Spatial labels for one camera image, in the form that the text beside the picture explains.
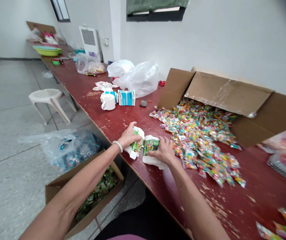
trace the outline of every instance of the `air conditioner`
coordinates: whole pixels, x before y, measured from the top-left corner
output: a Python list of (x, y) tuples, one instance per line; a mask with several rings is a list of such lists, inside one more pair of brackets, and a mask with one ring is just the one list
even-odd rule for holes
[(103, 60), (102, 57), (102, 49), (100, 47), (100, 42), (98, 39), (98, 32), (96, 29), (82, 27), (79, 26), (80, 35), (83, 40), (85, 53), (92, 57), (96, 57), (101, 62)]

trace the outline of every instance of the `white mug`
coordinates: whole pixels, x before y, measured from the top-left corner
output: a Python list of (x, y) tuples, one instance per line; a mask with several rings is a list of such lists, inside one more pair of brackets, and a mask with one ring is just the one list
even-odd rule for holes
[(103, 94), (101, 97), (103, 110), (113, 110), (115, 108), (115, 96), (113, 94)]

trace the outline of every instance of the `forearm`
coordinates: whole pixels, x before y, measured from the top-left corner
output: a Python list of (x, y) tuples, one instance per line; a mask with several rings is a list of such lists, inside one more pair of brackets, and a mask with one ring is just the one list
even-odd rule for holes
[(221, 223), (175, 157), (169, 168), (176, 182), (194, 240), (228, 240), (229, 237)]
[(63, 239), (78, 209), (120, 152), (112, 144), (77, 173), (45, 206), (20, 239)]

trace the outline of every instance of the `table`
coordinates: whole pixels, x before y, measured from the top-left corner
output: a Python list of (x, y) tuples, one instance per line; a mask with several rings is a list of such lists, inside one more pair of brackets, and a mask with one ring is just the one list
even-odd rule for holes
[[(64, 56), (72, 51), (69, 46), (60, 48)], [(132, 121), (137, 122), (145, 135), (170, 137), (169, 133), (160, 128), (161, 122), (149, 117), (158, 103), (162, 87), (159, 86), (155, 92), (144, 97), (154, 101), (148, 103), (146, 108), (139, 107), (140, 99), (137, 99), (135, 106), (117, 105), (113, 111), (104, 111), (100, 102), (102, 92), (92, 89), (95, 82), (110, 81), (107, 73), (88, 77), (77, 73), (72, 60), (64, 60), (64, 65), (53, 65), (52, 57), (42, 56), (41, 59), (110, 142), (118, 139)], [(286, 225), (277, 211), (280, 207), (286, 208), (286, 179), (266, 164), (269, 154), (258, 147), (239, 151), (222, 143), (218, 145), (223, 152), (230, 152), (238, 159), (241, 174), (247, 181), (245, 189), (238, 184), (232, 187), (227, 183), (221, 188), (212, 178), (204, 179), (195, 170), (187, 169), (186, 172), (230, 238), (262, 239), (256, 221), (273, 231), (273, 221)], [(136, 160), (131, 159), (128, 153), (123, 152), (121, 155), (162, 206), (192, 237), (170, 170), (161, 171), (155, 166), (144, 164), (142, 154)]]

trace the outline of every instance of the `cell phone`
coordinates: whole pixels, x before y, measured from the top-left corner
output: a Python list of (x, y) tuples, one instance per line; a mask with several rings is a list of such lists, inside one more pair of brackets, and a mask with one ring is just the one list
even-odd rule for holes
[(140, 102), (140, 107), (146, 107), (147, 106), (147, 99), (143, 98)]

